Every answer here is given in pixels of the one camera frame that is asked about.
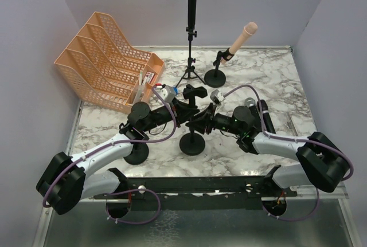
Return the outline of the black tripod mic stand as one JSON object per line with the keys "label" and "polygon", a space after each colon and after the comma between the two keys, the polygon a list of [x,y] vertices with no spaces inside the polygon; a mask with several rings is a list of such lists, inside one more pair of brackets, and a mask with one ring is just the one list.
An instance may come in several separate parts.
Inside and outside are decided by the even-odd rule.
{"label": "black tripod mic stand", "polygon": [[176,88],[178,88],[182,80],[199,79],[205,85],[205,81],[196,73],[195,66],[193,65],[193,63],[196,62],[196,59],[192,57],[192,40],[194,37],[197,37],[197,31],[195,31],[194,26],[188,26],[186,31],[188,33],[189,41],[188,63],[184,74],[175,86]]}

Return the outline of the beige microphone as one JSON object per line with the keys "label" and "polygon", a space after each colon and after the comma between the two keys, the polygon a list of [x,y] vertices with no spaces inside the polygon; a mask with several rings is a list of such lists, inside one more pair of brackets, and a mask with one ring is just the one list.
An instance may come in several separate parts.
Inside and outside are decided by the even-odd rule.
{"label": "beige microphone", "polygon": [[221,63],[224,64],[231,60],[235,53],[242,47],[242,45],[252,37],[258,29],[258,26],[254,22],[250,22],[244,26],[243,31],[240,33],[236,41],[228,48],[222,55]]}

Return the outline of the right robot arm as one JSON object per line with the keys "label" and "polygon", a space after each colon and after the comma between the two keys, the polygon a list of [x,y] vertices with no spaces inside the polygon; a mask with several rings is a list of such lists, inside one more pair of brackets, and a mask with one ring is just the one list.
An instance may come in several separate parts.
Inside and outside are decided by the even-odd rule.
{"label": "right robot arm", "polygon": [[331,193],[351,169],[341,151],[320,132],[307,138],[263,132],[255,106],[241,105],[234,109],[232,116],[225,116],[216,113],[215,106],[210,104],[186,126],[201,134],[212,130],[234,134],[239,148],[250,154],[270,154],[298,161],[292,166],[276,167],[268,175],[280,189],[313,185]]}

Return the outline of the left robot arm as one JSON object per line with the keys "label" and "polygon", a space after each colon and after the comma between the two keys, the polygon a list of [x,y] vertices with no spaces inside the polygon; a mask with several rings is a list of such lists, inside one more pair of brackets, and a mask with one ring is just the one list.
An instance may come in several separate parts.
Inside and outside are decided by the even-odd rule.
{"label": "left robot arm", "polygon": [[129,164],[143,163],[149,153],[147,145],[152,143],[147,131],[169,122],[177,128],[198,112],[196,105],[177,99],[164,102],[155,110],[145,102],[136,103],[127,116],[127,123],[121,124],[112,138],[90,150],[74,155],[59,152],[51,159],[36,184],[43,197],[43,207],[52,207],[62,215],[84,198],[114,193],[124,176],[116,170],[101,174],[98,170],[118,158],[127,158]]}

